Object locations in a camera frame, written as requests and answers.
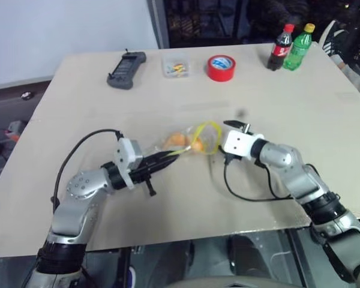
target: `table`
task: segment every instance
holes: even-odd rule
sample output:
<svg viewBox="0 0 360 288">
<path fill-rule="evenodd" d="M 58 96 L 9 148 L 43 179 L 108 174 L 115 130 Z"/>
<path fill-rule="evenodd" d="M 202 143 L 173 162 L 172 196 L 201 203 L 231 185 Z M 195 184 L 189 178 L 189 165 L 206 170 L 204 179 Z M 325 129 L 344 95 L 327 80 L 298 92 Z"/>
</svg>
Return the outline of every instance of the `table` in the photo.
<svg viewBox="0 0 360 288">
<path fill-rule="evenodd" d="M 270 44 L 176 49 L 190 59 L 191 76 L 166 79 L 161 56 L 146 51 L 129 91 L 106 84 L 121 52 L 72 55 L 61 64 L 0 177 L 0 257 L 35 254 L 52 219 L 57 171 L 71 148 L 99 128 L 120 129 L 148 151 L 158 139 L 205 120 L 241 119 L 275 143 L 297 147 L 342 203 L 360 217 L 360 94 L 316 44 L 301 68 L 272 72 L 264 66 Z M 209 79 L 206 60 L 236 59 L 235 77 Z M 243 118 L 238 117 L 245 111 Z M 60 198 L 78 170 L 112 160 L 112 134 L 88 140 L 61 179 Z M 246 162 L 229 166 L 232 188 L 269 196 L 264 170 Z M 158 194 L 140 185 L 108 197 L 89 250 L 203 238 L 309 224 L 292 200 L 248 203 L 223 184 L 223 157 L 183 155 L 153 176 Z"/>
</svg>

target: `green soda bottle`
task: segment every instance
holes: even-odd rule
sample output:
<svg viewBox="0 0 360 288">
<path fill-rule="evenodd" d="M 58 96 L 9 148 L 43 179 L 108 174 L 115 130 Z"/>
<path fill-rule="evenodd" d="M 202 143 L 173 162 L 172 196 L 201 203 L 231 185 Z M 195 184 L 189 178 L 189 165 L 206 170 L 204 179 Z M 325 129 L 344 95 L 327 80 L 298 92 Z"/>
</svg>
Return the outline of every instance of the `green soda bottle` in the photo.
<svg viewBox="0 0 360 288">
<path fill-rule="evenodd" d="M 295 70 L 301 65 L 302 59 L 312 43 L 312 32 L 314 31 L 314 25 L 312 23 L 306 24 L 304 32 L 297 36 L 293 41 L 292 49 L 285 59 L 283 67 L 289 70 Z"/>
</svg>

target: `yellow bottle cap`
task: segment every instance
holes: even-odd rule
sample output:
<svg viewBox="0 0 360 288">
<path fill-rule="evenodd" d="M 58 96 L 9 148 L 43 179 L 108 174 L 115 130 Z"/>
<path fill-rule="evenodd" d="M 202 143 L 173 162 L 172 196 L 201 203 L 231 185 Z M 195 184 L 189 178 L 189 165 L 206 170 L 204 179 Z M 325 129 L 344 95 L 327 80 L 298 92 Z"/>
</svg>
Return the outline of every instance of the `yellow bottle cap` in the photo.
<svg viewBox="0 0 360 288">
<path fill-rule="evenodd" d="M 306 24 L 306 26 L 304 27 L 304 31 L 308 33 L 312 33 L 314 31 L 314 24 L 312 23 Z"/>
</svg>

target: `coca-cola bottle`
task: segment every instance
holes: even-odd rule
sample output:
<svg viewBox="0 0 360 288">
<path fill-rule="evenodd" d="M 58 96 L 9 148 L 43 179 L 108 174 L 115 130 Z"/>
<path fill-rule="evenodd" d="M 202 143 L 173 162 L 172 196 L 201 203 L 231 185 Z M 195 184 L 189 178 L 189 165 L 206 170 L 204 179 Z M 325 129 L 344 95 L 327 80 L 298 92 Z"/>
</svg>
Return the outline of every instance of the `coca-cola bottle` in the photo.
<svg viewBox="0 0 360 288">
<path fill-rule="evenodd" d="M 267 68 L 272 71 L 278 70 L 283 66 L 285 57 L 292 45 L 292 35 L 295 26 L 293 24 L 285 24 L 284 31 L 281 33 L 272 48 L 272 53 L 268 59 Z"/>
</svg>

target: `black remote control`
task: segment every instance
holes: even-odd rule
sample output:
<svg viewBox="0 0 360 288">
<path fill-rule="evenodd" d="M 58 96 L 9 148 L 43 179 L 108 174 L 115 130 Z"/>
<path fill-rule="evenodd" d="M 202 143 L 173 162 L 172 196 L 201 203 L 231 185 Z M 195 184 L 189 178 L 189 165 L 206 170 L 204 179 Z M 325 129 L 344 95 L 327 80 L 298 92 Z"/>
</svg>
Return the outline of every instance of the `black remote control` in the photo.
<svg viewBox="0 0 360 288">
<path fill-rule="evenodd" d="M 112 73 L 108 74 L 107 83 L 114 88 L 131 89 L 133 76 L 141 63 L 146 61 L 144 52 L 126 52 Z"/>
</svg>

